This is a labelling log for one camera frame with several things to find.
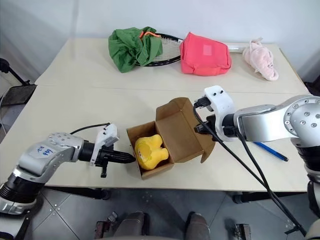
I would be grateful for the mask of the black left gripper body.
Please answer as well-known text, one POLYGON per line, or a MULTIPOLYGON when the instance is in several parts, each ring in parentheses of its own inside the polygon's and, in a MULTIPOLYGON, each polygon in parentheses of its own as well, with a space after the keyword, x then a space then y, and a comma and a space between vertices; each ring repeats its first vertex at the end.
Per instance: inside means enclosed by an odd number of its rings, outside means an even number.
POLYGON ((101 178, 107 177, 107 167, 109 162, 117 163, 117 159, 114 156, 114 152, 105 149, 100 150, 97 159, 95 160, 95 166, 101 168, 101 178))

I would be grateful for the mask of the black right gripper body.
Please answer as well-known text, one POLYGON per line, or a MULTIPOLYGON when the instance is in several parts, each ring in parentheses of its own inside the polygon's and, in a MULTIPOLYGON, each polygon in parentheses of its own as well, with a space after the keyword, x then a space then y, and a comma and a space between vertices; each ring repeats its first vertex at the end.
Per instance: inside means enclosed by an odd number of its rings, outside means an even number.
POLYGON ((206 117, 206 121, 202 121, 198 114, 195 115, 195 118, 198 121, 198 124, 194 127, 194 131, 201 135, 212 135, 214 133, 217 136, 216 132, 216 116, 214 114, 206 117))

